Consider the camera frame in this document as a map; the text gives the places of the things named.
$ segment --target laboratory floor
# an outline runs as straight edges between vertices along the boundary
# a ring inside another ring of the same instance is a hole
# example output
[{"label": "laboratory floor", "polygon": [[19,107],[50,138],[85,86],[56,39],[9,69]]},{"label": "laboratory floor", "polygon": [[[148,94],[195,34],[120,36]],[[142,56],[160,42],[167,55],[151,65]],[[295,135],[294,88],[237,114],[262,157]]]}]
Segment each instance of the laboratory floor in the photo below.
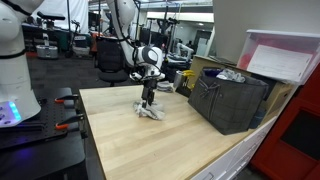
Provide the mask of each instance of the laboratory floor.
[{"label": "laboratory floor", "polygon": [[[63,56],[59,60],[28,58],[28,66],[33,89],[70,87],[74,93],[78,93],[79,89],[110,86],[107,82],[97,80],[99,69],[94,68],[91,58],[65,59]],[[115,86],[136,84],[128,79],[126,82],[115,84]],[[235,180],[265,179],[268,178],[249,167],[246,167],[235,178]]]}]

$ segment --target office chair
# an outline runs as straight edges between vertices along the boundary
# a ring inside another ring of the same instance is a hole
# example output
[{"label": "office chair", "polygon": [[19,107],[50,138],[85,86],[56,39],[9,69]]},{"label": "office chair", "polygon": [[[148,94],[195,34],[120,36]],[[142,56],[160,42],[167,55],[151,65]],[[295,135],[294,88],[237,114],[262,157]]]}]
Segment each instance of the office chair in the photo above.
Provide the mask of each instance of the office chair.
[{"label": "office chair", "polygon": [[95,67],[101,72],[98,78],[109,82],[110,87],[115,83],[124,82],[129,75],[125,71],[125,56],[117,40],[110,38],[97,38],[97,55],[94,57]]}]

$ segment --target paper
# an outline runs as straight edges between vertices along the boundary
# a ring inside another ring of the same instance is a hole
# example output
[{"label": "paper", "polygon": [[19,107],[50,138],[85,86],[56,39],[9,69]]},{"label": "paper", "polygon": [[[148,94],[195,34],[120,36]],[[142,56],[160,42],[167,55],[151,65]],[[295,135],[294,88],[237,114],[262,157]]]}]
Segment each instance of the paper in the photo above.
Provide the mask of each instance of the paper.
[{"label": "paper", "polygon": [[248,71],[281,80],[300,82],[312,54],[258,45]]}]

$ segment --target blue light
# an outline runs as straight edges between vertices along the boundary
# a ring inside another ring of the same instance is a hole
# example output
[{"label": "blue light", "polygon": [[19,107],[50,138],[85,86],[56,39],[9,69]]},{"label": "blue light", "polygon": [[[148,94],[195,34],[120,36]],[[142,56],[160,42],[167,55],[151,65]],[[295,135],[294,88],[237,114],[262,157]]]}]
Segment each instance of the blue light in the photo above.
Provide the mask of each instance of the blue light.
[{"label": "blue light", "polygon": [[21,120],[21,116],[20,116],[20,114],[19,114],[19,111],[18,111],[16,105],[15,105],[13,102],[9,102],[9,106],[10,106],[10,108],[11,108],[11,111],[12,111],[15,119],[18,120],[18,121],[20,121],[20,120]]}]

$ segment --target wooden table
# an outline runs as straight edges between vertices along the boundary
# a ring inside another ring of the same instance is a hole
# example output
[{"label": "wooden table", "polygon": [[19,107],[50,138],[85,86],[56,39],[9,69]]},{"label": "wooden table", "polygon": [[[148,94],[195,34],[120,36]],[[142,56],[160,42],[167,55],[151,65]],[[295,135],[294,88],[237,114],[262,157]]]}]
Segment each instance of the wooden table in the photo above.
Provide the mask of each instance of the wooden table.
[{"label": "wooden table", "polygon": [[163,121],[138,117],[142,86],[80,90],[98,154],[110,179],[188,179],[253,132],[224,136],[176,93],[156,91]]}]

